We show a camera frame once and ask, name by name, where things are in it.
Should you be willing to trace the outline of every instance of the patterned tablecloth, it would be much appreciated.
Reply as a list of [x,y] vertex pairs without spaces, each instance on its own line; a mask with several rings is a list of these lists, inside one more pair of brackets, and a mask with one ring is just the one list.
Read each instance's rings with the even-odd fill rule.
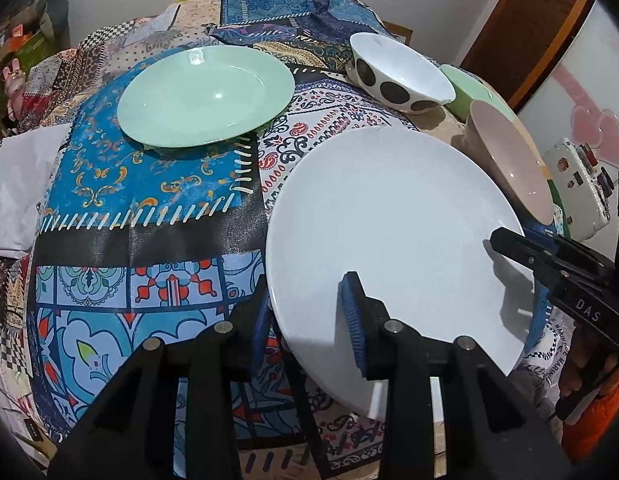
[[[358,0],[190,0],[98,30],[32,70],[22,130],[73,127],[41,214],[26,309],[22,294],[12,302],[26,310],[25,330],[3,335],[30,367],[30,393],[12,393],[53,440],[67,435],[143,339],[192,338],[250,297],[264,272],[268,215],[305,153],[351,128],[415,129],[349,83],[356,32],[390,35]],[[123,136],[116,104],[135,76],[174,52],[223,43],[288,64],[296,89],[283,113],[199,148],[155,151]],[[183,383],[180,475],[185,393]],[[382,450],[384,425],[322,392],[281,348],[274,326],[257,376],[232,385],[232,402],[246,478],[332,477]],[[444,449],[440,435],[437,446]],[[318,473],[308,472],[311,459]]]

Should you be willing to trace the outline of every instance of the white bowl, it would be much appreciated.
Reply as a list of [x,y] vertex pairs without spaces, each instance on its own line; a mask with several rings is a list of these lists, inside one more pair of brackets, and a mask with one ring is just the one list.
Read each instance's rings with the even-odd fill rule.
[[354,34],[350,43],[361,87],[383,104],[419,114],[456,98],[445,74],[408,46],[371,32]]

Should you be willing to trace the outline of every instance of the black polka dot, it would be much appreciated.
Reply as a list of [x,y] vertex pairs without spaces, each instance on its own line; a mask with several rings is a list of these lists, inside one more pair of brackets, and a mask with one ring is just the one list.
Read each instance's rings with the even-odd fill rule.
[[409,101],[409,92],[400,85],[385,81],[381,84],[381,94],[390,103],[401,105]]
[[436,101],[415,101],[414,103],[412,103],[410,108],[414,112],[420,112],[422,110],[427,110],[427,108],[433,108],[436,106],[438,106],[438,103]]
[[365,85],[374,86],[376,84],[376,74],[374,74],[371,66],[362,59],[356,60],[356,71],[358,72],[358,77],[361,78],[361,81],[365,83]]

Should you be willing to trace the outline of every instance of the green bowl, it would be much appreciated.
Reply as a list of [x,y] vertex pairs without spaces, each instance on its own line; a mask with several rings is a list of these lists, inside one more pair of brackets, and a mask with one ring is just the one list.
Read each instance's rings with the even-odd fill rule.
[[445,105],[460,121],[467,121],[469,105],[472,101],[485,101],[513,122],[515,114],[499,95],[492,92],[476,78],[452,65],[441,65],[441,71],[451,81],[456,91],[456,99]]

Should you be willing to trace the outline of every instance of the pink bowl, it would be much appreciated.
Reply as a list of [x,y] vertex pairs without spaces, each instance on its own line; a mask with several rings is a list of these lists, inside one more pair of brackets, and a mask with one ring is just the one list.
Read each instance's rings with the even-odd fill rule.
[[547,179],[531,148],[510,120],[492,105],[474,101],[464,132],[465,154],[498,185],[514,206],[549,225],[554,206]]

